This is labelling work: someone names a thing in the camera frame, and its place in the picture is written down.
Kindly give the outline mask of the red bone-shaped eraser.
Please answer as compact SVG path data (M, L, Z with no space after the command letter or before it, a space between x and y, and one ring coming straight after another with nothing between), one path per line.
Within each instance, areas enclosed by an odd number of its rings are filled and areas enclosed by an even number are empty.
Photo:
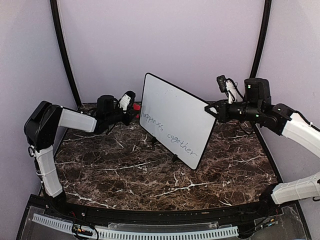
M134 102L133 103L133 115L135 118L139 118L140 117L140 112L141 112L141 105Z

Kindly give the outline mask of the white whiteboard black frame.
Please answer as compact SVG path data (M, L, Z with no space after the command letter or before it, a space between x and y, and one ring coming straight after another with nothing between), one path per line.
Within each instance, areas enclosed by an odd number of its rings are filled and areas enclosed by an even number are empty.
M216 118L203 99L152 73L144 77L140 126L196 170L204 156Z

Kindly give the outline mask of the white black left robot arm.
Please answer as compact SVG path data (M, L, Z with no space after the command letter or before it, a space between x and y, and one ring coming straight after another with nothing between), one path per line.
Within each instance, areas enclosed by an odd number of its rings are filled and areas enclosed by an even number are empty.
M66 194L58 177L53 153L57 129L63 127L99 135L119 122L128 126L140 109L140 105L133 103L126 110L118 108L104 115L90 116L44 100L37 106L24 125L24 133L29 144L29 155L35 159L43 194L54 199L50 208L58 217L67 218L71 208L60 199Z

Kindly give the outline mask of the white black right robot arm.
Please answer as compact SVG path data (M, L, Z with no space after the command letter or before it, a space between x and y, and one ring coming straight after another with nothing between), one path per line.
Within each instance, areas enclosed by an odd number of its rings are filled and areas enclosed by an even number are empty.
M219 123L238 120L253 126L265 127L281 137L271 142L270 134L263 137L271 147L276 168L285 182L267 186L255 205L255 213L266 217L281 205L296 200L320 199L320 165L311 169L311 164L302 163L308 157L311 161L320 159L320 130L303 114L291 107L272 104L269 81L263 78L248 78L244 81L245 93L241 94L236 83L224 75L217 77L219 89L227 98L214 101L204 110Z

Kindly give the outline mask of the black right whiteboard foot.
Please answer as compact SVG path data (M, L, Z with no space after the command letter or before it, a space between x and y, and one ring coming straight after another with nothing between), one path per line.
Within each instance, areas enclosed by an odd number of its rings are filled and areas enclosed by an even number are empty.
M172 162L174 163L174 162L176 162L177 160L178 160L179 158L178 158L178 156L175 154L175 155L173 155L173 157L172 157Z

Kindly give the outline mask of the black curved front rail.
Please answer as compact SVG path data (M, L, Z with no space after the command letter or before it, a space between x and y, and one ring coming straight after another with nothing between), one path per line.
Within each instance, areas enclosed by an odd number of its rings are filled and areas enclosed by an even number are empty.
M93 225L107 226L111 223L146 225L183 225L217 222L235 225L253 225L255 220L280 215L283 211L265 201L238 206L182 211L138 211L118 210L84 206L66 202L62 207L54 206L44 197L37 198L37 205L45 213L65 215L76 223L84 221Z

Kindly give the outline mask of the black right corner post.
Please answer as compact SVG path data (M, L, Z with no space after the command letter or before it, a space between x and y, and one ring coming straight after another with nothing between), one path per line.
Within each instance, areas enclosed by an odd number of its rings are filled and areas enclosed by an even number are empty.
M263 49L265 45L265 40L267 36L267 31L268 31L268 25L269 25L269 20L271 15L271 7L272 7L272 0L265 0L256 51L255 51L255 55L254 55L254 59L253 59L253 63L252 63L252 67L249 75L250 78L255 78L258 73L258 69L260 66Z

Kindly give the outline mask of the black corner post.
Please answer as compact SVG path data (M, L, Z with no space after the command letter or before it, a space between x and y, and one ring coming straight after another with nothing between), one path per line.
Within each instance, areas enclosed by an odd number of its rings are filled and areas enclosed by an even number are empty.
M78 88L76 86L76 81L73 75L65 39L64 39L64 33L60 18L60 12L59 12L59 6L57 0L50 0L50 9L51 9L51 15L53 19L53 25L55 29L56 39L59 47L60 56L62 59L63 67L65 70L65 74L67 77L67 81L73 96L73 99L75 101L75 104L77 107L80 107L82 105L82 101L80 98L80 94L78 91Z
M265 45L265 40L267 36L267 31L268 31L268 25L269 25L269 20L271 15L271 7L272 7L272 0L265 0L256 51L255 51L255 55L254 55L254 59L253 59L253 63L252 63L252 67L249 75L250 78L255 78L258 73L258 69L260 66L263 49Z

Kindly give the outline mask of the black left corner post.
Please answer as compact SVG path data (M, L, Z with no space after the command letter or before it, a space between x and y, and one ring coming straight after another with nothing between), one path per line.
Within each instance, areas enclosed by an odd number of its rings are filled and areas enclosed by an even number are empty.
M51 9L51 15L53 19L53 25L55 29L56 39L59 47L60 56L62 59L63 67L65 70L65 74L67 77L67 81L73 96L73 99L75 101L75 104L77 107L80 107L82 105L82 101L80 98L80 94L78 91L78 88L76 86L76 81L73 75L65 39L64 39L64 33L60 18L60 12L59 12L59 6L57 0L50 0L50 9Z

